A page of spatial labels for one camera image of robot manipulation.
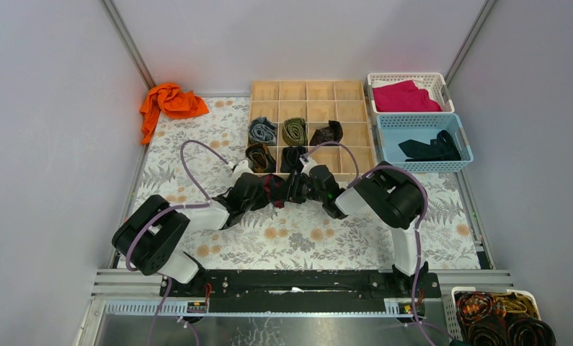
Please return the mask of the red navy striped tie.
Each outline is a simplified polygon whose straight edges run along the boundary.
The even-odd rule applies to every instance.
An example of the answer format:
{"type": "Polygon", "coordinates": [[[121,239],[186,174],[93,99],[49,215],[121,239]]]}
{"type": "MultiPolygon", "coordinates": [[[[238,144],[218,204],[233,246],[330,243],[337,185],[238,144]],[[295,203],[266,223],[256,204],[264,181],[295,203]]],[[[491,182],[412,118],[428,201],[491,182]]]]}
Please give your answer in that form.
{"type": "Polygon", "coordinates": [[[267,174],[260,177],[267,201],[275,208],[284,208],[286,191],[285,180],[275,174],[267,174]]]}

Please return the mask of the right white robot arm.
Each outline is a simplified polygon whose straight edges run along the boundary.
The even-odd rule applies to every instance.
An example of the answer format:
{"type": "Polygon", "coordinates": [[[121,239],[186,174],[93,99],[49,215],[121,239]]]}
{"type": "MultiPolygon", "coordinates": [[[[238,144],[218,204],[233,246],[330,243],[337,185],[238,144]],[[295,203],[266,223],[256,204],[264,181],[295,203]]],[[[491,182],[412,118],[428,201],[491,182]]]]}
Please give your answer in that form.
{"type": "Polygon", "coordinates": [[[422,288],[421,244],[410,226],[418,229],[425,217],[427,193],[407,170],[382,161],[342,187],[327,166],[307,164],[302,172],[291,172],[271,196],[284,203],[318,202],[336,219],[370,208],[391,229],[394,267],[399,271],[394,277],[396,292],[411,297],[422,288]]]}

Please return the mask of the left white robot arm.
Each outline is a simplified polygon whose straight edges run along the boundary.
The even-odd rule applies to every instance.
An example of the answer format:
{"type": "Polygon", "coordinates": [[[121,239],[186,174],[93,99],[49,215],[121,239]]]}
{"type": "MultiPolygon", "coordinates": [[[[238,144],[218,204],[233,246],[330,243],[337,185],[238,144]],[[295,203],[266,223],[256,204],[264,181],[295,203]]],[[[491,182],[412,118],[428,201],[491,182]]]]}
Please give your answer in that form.
{"type": "Polygon", "coordinates": [[[152,195],[115,232],[112,245],[143,275],[160,274],[177,281],[186,296],[204,286],[201,265],[177,246],[187,231],[222,230],[240,223],[245,213],[270,203],[266,179],[243,173],[227,192],[207,205],[170,205],[152,195]]]}

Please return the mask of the white basket of ties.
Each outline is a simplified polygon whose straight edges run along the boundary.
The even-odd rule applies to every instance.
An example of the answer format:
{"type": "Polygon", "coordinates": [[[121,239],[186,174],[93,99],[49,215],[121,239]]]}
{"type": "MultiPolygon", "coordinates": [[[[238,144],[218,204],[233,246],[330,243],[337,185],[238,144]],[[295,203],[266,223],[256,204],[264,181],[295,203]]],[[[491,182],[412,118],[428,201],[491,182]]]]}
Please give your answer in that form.
{"type": "Polygon", "coordinates": [[[513,288],[499,288],[489,286],[455,286],[451,288],[450,293],[442,296],[443,306],[445,312],[445,320],[449,333],[460,342],[466,341],[466,333],[462,323],[459,322],[456,314],[456,296],[460,293],[472,293],[475,291],[498,294],[498,295],[511,295],[514,293],[519,297],[525,297],[525,305],[528,307],[525,312],[526,315],[541,320],[541,314],[538,310],[538,304],[534,295],[526,290],[518,290],[513,288]]]}

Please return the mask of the brown black rolled tie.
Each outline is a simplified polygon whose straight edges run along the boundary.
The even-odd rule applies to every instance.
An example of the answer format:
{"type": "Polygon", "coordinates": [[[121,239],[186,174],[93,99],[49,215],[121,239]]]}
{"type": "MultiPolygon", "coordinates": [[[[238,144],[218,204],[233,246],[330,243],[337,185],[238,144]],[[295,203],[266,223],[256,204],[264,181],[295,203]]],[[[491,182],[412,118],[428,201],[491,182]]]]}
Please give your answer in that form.
{"type": "Polygon", "coordinates": [[[246,149],[245,154],[254,173],[272,174],[276,172],[276,161],[265,143],[252,144],[246,149]]]}

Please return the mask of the dark brown patterned rolled tie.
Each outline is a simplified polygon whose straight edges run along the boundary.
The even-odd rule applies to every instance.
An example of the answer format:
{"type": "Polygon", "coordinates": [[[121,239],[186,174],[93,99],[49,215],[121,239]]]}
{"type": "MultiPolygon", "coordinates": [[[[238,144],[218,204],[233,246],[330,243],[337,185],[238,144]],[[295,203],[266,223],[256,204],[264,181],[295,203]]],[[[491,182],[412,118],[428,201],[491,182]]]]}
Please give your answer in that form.
{"type": "Polygon", "coordinates": [[[309,141],[310,146],[317,146],[321,143],[333,141],[340,142],[343,138],[344,132],[342,124],[336,120],[329,120],[327,126],[317,128],[309,141]]]}

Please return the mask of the olive green rolled tie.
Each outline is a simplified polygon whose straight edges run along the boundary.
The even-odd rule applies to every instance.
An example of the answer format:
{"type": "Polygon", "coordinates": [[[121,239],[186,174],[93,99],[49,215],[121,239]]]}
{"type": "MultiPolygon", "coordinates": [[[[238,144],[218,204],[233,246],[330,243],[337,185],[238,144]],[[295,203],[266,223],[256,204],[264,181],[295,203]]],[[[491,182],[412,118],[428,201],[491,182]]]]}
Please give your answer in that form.
{"type": "Polygon", "coordinates": [[[307,146],[306,121],[302,117],[287,119],[282,126],[282,137],[288,146],[307,146]]]}

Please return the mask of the grey blue rolled tie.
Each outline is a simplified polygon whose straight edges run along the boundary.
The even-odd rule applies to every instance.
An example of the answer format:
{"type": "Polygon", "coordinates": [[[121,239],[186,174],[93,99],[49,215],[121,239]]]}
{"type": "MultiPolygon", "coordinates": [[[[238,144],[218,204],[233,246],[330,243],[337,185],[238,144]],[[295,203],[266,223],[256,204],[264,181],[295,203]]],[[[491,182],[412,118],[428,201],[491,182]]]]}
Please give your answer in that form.
{"type": "Polygon", "coordinates": [[[249,144],[263,143],[268,146],[277,145],[276,123],[269,121],[266,117],[253,119],[248,128],[249,144]]]}

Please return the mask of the wooden compartment tray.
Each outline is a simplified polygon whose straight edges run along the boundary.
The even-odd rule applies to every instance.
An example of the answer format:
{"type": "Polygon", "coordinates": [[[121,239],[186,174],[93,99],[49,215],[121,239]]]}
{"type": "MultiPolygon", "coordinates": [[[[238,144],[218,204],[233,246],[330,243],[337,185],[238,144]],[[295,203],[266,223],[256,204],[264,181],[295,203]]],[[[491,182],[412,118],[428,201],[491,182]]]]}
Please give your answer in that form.
{"type": "Polygon", "coordinates": [[[283,141],[283,123],[293,117],[306,121],[307,154],[318,164],[326,165],[337,181],[349,182],[376,164],[370,119],[365,103],[363,85],[350,80],[295,80],[253,81],[246,129],[257,117],[266,117],[276,123],[277,145],[267,146],[276,161],[276,174],[286,178],[290,173],[280,173],[281,153],[288,145],[283,141]],[[327,126],[329,120],[341,122],[343,138],[338,142],[325,142],[310,146],[309,141],[317,128],[327,126]]]}

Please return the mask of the floral table mat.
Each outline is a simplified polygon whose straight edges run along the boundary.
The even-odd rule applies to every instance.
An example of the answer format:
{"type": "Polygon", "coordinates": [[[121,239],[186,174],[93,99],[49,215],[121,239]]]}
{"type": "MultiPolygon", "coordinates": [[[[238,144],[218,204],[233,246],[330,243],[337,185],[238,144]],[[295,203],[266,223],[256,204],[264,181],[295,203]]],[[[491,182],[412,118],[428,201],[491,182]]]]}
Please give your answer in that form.
{"type": "MultiPolygon", "coordinates": [[[[251,101],[209,97],[205,102],[207,115],[159,118],[136,206],[155,194],[175,205],[201,203],[231,185],[225,161],[244,158],[251,101]]],[[[430,201],[420,228],[430,267],[479,269],[456,176],[426,173],[418,179],[430,201]]],[[[225,231],[187,231],[177,248],[208,269],[388,269],[395,254],[390,230],[371,210],[336,220],[314,202],[267,206],[225,231]]]]}

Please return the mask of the white plastic basket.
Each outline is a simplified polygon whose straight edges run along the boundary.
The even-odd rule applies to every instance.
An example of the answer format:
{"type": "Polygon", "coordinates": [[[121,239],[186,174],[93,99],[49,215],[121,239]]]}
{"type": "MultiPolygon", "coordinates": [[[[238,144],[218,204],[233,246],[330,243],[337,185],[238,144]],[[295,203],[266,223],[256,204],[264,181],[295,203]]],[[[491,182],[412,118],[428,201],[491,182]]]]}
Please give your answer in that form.
{"type": "Polygon", "coordinates": [[[389,84],[395,84],[401,81],[412,80],[417,87],[426,89],[430,98],[435,100],[442,108],[441,112],[452,113],[454,111],[453,101],[448,92],[447,84],[442,74],[439,73],[371,73],[367,76],[368,96],[372,111],[379,112],[376,109],[373,96],[373,87],[382,87],[389,84]]]}

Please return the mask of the blue plastic basket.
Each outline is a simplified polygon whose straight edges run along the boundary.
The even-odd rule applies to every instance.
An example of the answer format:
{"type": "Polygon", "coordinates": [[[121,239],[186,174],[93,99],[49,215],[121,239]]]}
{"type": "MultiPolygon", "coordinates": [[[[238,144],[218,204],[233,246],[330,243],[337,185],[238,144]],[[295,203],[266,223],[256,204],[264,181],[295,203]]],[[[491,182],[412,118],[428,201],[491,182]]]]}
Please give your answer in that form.
{"type": "Polygon", "coordinates": [[[455,113],[418,112],[388,113],[377,116],[378,142],[381,158],[394,166],[410,172],[459,172],[474,160],[471,146],[466,137],[461,119],[455,113]],[[456,160],[427,157],[416,160],[403,151],[401,144],[407,141],[421,146],[438,146],[438,135],[446,132],[448,141],[453,142],[458,157],[456,160]]]}

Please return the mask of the magenta cloth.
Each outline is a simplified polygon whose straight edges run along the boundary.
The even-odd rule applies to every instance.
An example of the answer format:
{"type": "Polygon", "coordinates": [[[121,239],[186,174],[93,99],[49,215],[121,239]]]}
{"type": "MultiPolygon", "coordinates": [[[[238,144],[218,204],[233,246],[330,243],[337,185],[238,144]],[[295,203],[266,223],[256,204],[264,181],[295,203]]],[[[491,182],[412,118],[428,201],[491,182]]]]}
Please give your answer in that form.
{"type": "Polygon", "coordinates": [[[373,87],[376,109],[379,112],[441,112],[441,106],[426,89],[412,80],[373,87]]]}

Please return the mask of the orange cloth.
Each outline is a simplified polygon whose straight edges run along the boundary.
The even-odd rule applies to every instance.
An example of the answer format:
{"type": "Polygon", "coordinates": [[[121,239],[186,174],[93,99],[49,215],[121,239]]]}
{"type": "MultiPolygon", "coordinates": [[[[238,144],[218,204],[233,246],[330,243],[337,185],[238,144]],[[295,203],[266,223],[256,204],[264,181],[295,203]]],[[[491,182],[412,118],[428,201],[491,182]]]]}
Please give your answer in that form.
{"type": "Polygon", "coordinates": [[[141,144],[145,145],[151,142],[161,113],[180,120],[206,115],[209,109],[193,91],[183,91],[175,83],[163,83],[148,91],[138,112],[142,117],[141,144]]]}

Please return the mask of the dark green tie in basket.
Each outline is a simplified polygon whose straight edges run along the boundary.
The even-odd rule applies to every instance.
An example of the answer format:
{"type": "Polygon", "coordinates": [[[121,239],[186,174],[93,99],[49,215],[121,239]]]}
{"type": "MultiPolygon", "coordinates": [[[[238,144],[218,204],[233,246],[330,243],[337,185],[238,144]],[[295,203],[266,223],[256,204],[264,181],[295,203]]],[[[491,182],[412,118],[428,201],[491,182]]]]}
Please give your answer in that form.
{"type": "Polygon", "coordinates": [[[440,131],[429,143],[409,139],[399,144],[406,161],[460,161],[456,142],[448,131],[440,131]]]}

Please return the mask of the orange black patterned tie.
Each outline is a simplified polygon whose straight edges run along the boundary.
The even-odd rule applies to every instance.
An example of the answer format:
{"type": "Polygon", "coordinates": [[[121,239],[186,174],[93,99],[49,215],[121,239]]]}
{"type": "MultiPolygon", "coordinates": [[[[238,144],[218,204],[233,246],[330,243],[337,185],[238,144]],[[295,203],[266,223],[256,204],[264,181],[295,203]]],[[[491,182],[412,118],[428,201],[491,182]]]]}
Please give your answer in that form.
{"type": "Polygon", "coordinates": [[[529,293],[457,290],[453,308],[464,345],[557,344],[553,329],[541,319],[529,293]]]}

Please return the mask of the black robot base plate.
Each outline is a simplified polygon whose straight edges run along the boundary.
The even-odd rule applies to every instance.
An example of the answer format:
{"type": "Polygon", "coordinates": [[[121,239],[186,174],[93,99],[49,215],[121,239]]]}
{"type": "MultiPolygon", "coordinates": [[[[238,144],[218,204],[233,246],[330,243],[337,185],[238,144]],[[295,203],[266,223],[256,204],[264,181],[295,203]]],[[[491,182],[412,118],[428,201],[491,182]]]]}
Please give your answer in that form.
{"type": "Polygon", "coordinates": [[[188,284],[163,281],[161,294],[170,298],[214,301],[342,301],[387,299],[429,303],[441,297],[435,273],[418,280],[380,270],[206,270],[188,284]]]}

